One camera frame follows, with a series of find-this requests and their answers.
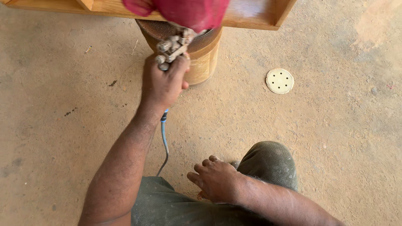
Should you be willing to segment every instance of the right hand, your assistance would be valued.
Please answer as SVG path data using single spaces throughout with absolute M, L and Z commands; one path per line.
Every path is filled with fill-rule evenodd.
M 185 56 L 178 56 L 165 72 L 159 70 L 155 55 L 148 57 L 144 66 L 141 105 L 151 106 L 162 116 L 182 89 L 189 87 L 183 79 L 189 68 L 190 60 Z
M 189 172 L 187 178 L 201 188 L 203 198 L 214 203 L 238 203 L 242 182 L 246 176 L 231 164 L 211 155 L 202 165 L 196 164 L 194 170 L 198 174 Z

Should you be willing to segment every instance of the red rag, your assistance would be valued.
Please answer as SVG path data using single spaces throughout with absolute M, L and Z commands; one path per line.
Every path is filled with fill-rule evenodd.
M 167 21 L 199 33 L 220 26 L 229 0 L 123 0 L 123 4 L 139 16 L 158 10 Z

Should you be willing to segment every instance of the wooden shelf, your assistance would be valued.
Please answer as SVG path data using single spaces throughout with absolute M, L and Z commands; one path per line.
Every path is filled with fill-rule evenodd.
M 2 0 L 10 8 L 166 21 L 158 12 L 148 17 L 128 11 L 121 0 Z M 296 0 L 231 0 L 222 26 L 279 29 Z

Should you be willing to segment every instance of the white sanding disc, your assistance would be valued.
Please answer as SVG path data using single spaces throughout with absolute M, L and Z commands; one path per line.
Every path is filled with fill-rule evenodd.
M 282 68 L 275 68 L 267 73 L 266 82 L 272 92 L 285 94 L 293 88 L 294 79 L 289 71 Z

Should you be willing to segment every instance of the round wooden leg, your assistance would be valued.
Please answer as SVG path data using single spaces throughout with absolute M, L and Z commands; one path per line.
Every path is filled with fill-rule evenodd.
M 155 53 L 157 53 L 157 43 L 175 34 L 174 27 L 168 22 L 136 21 L 145 40 Z M 190 84 L 190 87 L 205 83 L 214 73 L 221 34 L 222 27 L 208 30 L 205 34 L 196 37 L 189 45 L 187 52 L 191 57 L 190 72 L 186 73 L 184 78 Z

